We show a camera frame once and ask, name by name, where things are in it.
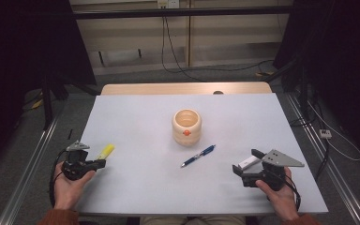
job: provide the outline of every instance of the table surface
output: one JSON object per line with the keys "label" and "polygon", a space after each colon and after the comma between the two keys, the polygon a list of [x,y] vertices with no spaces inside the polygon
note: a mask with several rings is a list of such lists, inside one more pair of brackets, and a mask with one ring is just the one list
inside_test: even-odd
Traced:
{"label": "table surface", "polygon": [[[113,143],[115,150],[107,158],[106,168],[97,171],[85,188],[77,205],[79,212],[117,216],[274,213],[259,189],[243,187],[241,178],[233,174],[232,165],[250,157],[252,148],[262,152],[275,148],[306,164],[304,168],[291,168],[302,195],[299,211],[327,212],[277,96],[269,93],[268,85],[225,82],[190,83],[185,87],[188,83],[169,83],[167,87],[171,88],[166,91],[157,88],[166,86],[162,83],[118,85],[105,87],[103,96],[97,97],[82,135],[82,143],[91,146],[90,159],[108,143]],[[118,92],[120,88],[126,90],[124,95]],[[138,94],[130,95],[132,88]],[[185,95],[188,88],[193,89],[192,95]],[[237,95],[195,95],[217,90],[235,94],[236,88],[243,91]],[[112,93],[107,92],[109,89],[116,93],[107,94]],[[256,94],[267,90],[267,94]],[[185,108],[196,110],[202,117],[202,137],[191,147],[179,145],[172,137],[172,116]],[[211,144],[217,145],[212,153],[180,168]],[[261,169],[257,164],[250,171]]]}

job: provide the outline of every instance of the hand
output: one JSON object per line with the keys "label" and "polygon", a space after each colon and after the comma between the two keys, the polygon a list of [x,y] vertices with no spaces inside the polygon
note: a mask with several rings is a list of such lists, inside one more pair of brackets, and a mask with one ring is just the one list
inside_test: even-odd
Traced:
{"label": "hand", "polygon": [[[292,178],[292,172],[285,167],[285,173]],[[287,177],[287,181],[291,184],[292,181]],[[276,211],[277,216],[282,221],[289,221],[299,218],[294,202],[294,193],[288,186],[283,186],[279,191],[271,189],[264,181],[256,181],[256,186],[264,192]]]}
{"label": "hand", "polygon": [[[61,172],[63,162],[57,164],[54,177]],[[83,178],[75,181],[67,179],[62,173],[57,177],[54,183],[54,209],[73,209],[75,204],[81,198],[84,185],[92,179],[95,171],[87,172]]]}

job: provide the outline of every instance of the cable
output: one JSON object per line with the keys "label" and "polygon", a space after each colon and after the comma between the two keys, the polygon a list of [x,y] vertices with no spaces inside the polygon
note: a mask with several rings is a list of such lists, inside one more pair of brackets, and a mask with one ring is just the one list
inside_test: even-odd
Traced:
{"label": "cable", "polygon": [[317,173],[315,173],[315,176],[314,176],[314,180],[316,182],[318,181],[318,178],[320,177],[321,173],[323,172],[323,169],[325,169],[328,159],[329,159],[329,142],[326,142],[325,154],[323,156],[321,165],[318,168],[318,171],[317,171]]}
{"label": "cable", "polygon": [[331,144],[330,142],[329,142],[329,140],[328,139],[326,139],[326,141],[329,143],[329,145],[331,146],[331,147],[333,147],[333,149],[335,149],[337,152],[339,152],[342,156],[344,156],[345,158],[348,158],[348,159],[350,159],[350,160],[353,160],[353,161],[359,161],[360,160],[360,151],[358,150],[358,153],[359,153],[359,158],[353,158],[353,157],[349,157],[349,156],[347,156],[346,154],[344,154],[344,153],[342,153],[340,150],[338,150],[333,144]]}
{"label": "cable", "polygon": [[272,175],[274,175],[277,179],[283,181],[285,183],[285,185],[288,186],[294,192],[294,194],[296,195],[296,203],[295,203],[296,204],[296,210],[299,211],[300,204],[302,202],[302,198],[301,198],[299,192],[297,191],[296,184],[291,179],[291,177],[289,177],[288,175],[285,175],[292,182],[292,184],[289,184],[289,182],[286,179],[284,179],[283,177],[278,176],[277,174],[275,174],[272,171],[269,171],[269,170],[267,170],[267,171],[269,173],[271,173]]}
{"label": "cable", "polygon": [[[318,103],[317,93],[316,93],[315,89],[312,89],[312,90],[313,90],[313,94],[312,94],[312,97],[311,97],[311,99],[312,99],[312,105],[311,105],[311,107],[315,109],[315,105],[317,105],[317,106],[320,108],[320,110],[321,110],[321,106],[320,106],[319,103]],[[294,119],[294,120],[292,120],[292,121],[289,121],[289,125],[290,125],[291,127],[302,127],[302,126],[306,126],[306,125],[312,124],[312,123],[315,122],[315,120],[317,119],[317,116],[316,116],[315,112],[312,112],[312,116],[309,116],[311,112],[312,112],[312,110],[309,110],[309,111],[307,112],[307,113],[308,113],[308,118],[310,118],[308,121],[304,121],[305,119],[304,119],[303,117],[299,117],[299,118],[297,118],[297,119]],[[298,125],[295,124],[296,122],[301,122],[301,121],[304,121],[304,123],[303,123],[303,124],[298,124]]]}
{"label": "cable", "polygon": [[[170,43],[171,43],[172,54],[173,54],[173,56],[174,56],[174,60],[176,61],[176,64],[177,64],[178,68],[180,69],[180,70],[177,70],[177,71],[168,70],[168,69],[165,67],[165,64],[164,64],[164,62],[163,62],[163,49],[164,49],[164,47],[165,47],[165,30],[164,30],[164,29],[165,29],[165,27],[164,27],[164,26],[165,26],[165,22],[166,22],[166,28],[167,28],[168,38],[169,38],[169,41],[170,41]],[[161,50],[161,63],[162,63],[163,68],[164,68],[166,71],[170,72],[170,73],[185,73],[185,72],[187,72],[187,71],[198,71],[198,70],[227,71],[227,72],[232,72],[232,71],[245,70],[245,69],[255,68],[255,67],[259,67],[259,70],[261,70],[261,69],[260,69],[260,65],[261,65],[261,64],[267,63],[267,62],[274,62],[273,59],[263,60],[263,61],[261,61],[261,62],[258,63],[258,64],[255,64],[255,65],[252,65],[252,66],[248,66],[248,67],[240,67],[240,68],[181,68],[180,65],[179,65],[179,63],[178,63],[178,61],[177,61],[177,57],[176,57],[176,55],[175,55],[175,53],[174,53],[173,44],[172,44],[172,38],[171,38],[170,31],[169,31],[168,20],[167,20],[166,17],[164,18],[163,24],[164,24],[164,25],[163,25],[163,41],[162,41],[162,50]]]}
{"label": "cable", "polygon": [[[321,121],[325,124],[325,125],[327,125],[330,129],[332,129],[333,131],[335,131],[335,133],[336,134],[338,134],[342,139],[344,139],[345,141],[347,141],[350,145],[352,145],[356,150],[357,150],[357,152],[359,153],[359,155],[360,155],[360,150],[358,149],[358,147],[356,147],[352,142],[350,142],[346,137],[344,137],[343,135],[341,135],[339,132],[337,132],[334,128],[332,128],[332,127],[330,127],[324,120],[323,120],[323,118],[321,118],[320,116],[319,116],[319,114],[314,110],[314,109],[312,109],[316,114],[317,114],[317,116],[321,119]],[[344,156],[344,157],[346,157],[346,158],[349,158],[349,159],[351,159],[351,160],[355,160],[355,161],[359,161],[360,160],[360,158],[351,158],[351,157],[348,157],[348,156],[346,156],[345,154],[343,154],[343,153],[341,153],[338,149],[336,149],[336,147],[335,146],[333,146],[333,144],[331,144],[329,141],[328,141],[328,143],[329,143],[329,145],[331,145],[331,147],[333,147],[335,150],[337,150],[342,156]]]}
{"label": "cable", "polygon": [[205,83],[205,81],[203,80],[200,80],[198,78],[194,78],[194,77],[191,77],[189,76],[188,74],[186,74],[186,72],[180,67],[178,61],[177,61],[177,57],[176,57],[176,54],[174,53],[174,49],[173,49],[173,45],[172,45],[172,39],[171,39],[171,34],[169,32],[169,25],[168,25],[168,19],[166,17],[162,18],[163,19],[163,37],[162,37],[162,54],[161,54],[161,60],[162,60],[162,66],[165,68],[166,71],[169,71],[168,69],[166,69],[165,67],[165,64],[163,63],[163,49],[165,48],[165,22],[166,22],[166,29],[167,29],[167,32],[168,32],[168,38],[169,38],[169,41],[171,42],[171,48],[172,48],[172,53],[173,53],[173,56],[174,56],[174,60],[176,61],[176,64],[178,66],[178,68],[180,69],[180,71],[186,75],[186,77],[190,78],[190,79],[193,79],[195,81],[198,81],[198,82],[203,82]]}
{"label": "cable", "polygon": [[49,198],[51,200],[51,205],[52,207],[54,207],[55,205],[55,198],[54,198],[54,183],[57,179],[57,177],[61,174],[61,172],[59,174],[57,174],[57,176],[54,178],[54,172],[55,172],[55,168],[57,166],[57,162],[58,159],[60,159],[61,155],[63,155],[63,153],[65,153],[67,151],[67,149],[63,149],[62,151],[60,151],[60,153],[57,155],[57,158],[54,161],[54,164],[52,165],[52,170],[51,170],[51,179],[49,181]]}

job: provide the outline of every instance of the handheld controller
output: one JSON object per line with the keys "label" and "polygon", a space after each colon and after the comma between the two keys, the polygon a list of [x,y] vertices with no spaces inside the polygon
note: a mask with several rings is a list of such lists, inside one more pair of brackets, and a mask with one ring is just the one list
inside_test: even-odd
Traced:
{"label": "handheld controller", "polygon": [[66,178],[69,180],[79,180],[89,171],[97,171],[105,167],[105,159],[85,161],[87,154],[83,150],[73,150],[67,153],[66,161],[61,169]]}
{"label": "handheld controller", "polygon": [[280,153],[277,150],[264,154],[256,149],[252,149],[254,157],[262,160],[262,171],[258,173],[249,173],[241,168],[232,165],[232,171],[242,178],[244,187],[256,188],[256,181],[263,180],[267,185],[278,191],[284,186],[285,170],[284,167],[304,167],[304,164]]}

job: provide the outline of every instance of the pen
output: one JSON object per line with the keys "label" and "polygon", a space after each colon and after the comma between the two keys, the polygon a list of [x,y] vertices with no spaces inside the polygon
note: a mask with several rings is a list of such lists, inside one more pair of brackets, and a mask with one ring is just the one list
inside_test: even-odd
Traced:
{"label": "pen", "polygon": [[205,150],[201,151],[201,153],[199,153],[199,154],[195,155],[194,157],[190,158],[189,160],[185,161],[185,162],[181,165],[180,168],[183,168],[183,167],[187,166],[189,163],[197,160],[198,158],[203,157],[203,156],[209,154],[210,152],[213,151],[213,149],[215,149],[215,147],[216,147],[216,145],[211,145],[211,146],[209,146],[209,147],[206,148]]}

